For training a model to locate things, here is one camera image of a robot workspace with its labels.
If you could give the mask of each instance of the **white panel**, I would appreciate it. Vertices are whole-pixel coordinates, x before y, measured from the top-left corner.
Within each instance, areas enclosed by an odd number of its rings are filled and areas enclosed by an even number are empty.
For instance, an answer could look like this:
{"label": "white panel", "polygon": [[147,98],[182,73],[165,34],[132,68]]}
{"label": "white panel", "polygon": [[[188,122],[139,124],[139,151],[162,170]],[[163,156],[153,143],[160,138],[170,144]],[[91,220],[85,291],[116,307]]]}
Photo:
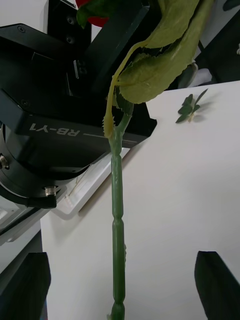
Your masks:
{"label": "white panel", "polygon": [[[126,319],[206,319],[197,253],[217,251],[240,281],[240,81],[212,85],[192,123],[178,109],[205,87],[148,103],[158,125],[123,160]],[[106,181],[79,216],[41,220],[50,261],[49,320],[105,320],[112,298],[112,203]]]}

